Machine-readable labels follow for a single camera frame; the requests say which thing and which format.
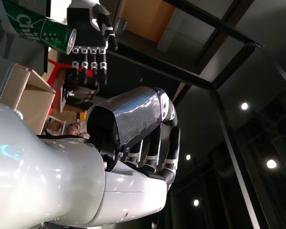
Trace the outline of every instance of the can lid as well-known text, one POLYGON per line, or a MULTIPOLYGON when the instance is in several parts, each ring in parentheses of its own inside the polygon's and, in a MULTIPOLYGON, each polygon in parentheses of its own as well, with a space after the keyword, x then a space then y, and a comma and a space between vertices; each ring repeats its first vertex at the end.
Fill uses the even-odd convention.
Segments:
POLYGON ((75 44, 75 39, 76 39, 76 29, 73 29, 69 37, 69 40, 68 40, 68 45, 67 45, 67 50, 66 50, 67 55, 71 53, 73 46, 75 44))

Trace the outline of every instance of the white robot body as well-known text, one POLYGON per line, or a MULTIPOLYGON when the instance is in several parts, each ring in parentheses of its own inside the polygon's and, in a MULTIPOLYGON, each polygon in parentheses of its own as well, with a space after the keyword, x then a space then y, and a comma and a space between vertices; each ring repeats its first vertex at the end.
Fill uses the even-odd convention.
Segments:
POLYGON ((160 211, 167 185, 100 153, 78 138, 40 140, 0 104, 0 229, 51 221, 86 228, 160 211))

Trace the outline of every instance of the chang beer can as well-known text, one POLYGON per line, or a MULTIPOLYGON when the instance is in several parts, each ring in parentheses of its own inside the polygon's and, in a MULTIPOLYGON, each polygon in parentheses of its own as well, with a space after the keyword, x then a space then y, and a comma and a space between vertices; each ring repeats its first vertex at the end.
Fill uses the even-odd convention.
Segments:
POLYGON ((69 54, 76 29, 6 0, 0 0, 0 30, 69 54))

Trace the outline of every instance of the recessed light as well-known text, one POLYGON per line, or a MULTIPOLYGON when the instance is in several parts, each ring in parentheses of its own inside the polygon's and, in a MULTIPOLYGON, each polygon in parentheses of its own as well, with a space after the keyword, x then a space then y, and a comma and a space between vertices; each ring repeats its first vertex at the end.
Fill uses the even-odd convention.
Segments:
POLYGON ((276 167, 276 162, 274 160, 267 161, 267 167, 268 168, 275 168, 276 167))
POLYGON ((199 200, 196 199, 196 200, 194 200, 193 203, 194 203, 194 206, 197 207, 199 205, 199 200))
POLYGON ((243 103, 241 107, 243 110, 246 110, 248 109, 249 106, 248 106, 248 103, 243 103))

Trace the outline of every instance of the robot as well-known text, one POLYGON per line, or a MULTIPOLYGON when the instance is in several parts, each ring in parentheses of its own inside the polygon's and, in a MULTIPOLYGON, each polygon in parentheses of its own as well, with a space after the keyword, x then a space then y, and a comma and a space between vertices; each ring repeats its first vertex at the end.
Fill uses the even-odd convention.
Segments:
POLYGON ((87 228, 159 212, 174 181, 180 129, 167 94, 139 87, 90 108, 90 139, 36 136, 0 104, 0 229, 41 222, 87 228), (156 171, 161 124, 172 126, 156 171), (138 168, 143 139, 150 148, 138 168), (125 162, 119 160, 127 153, 125 162))

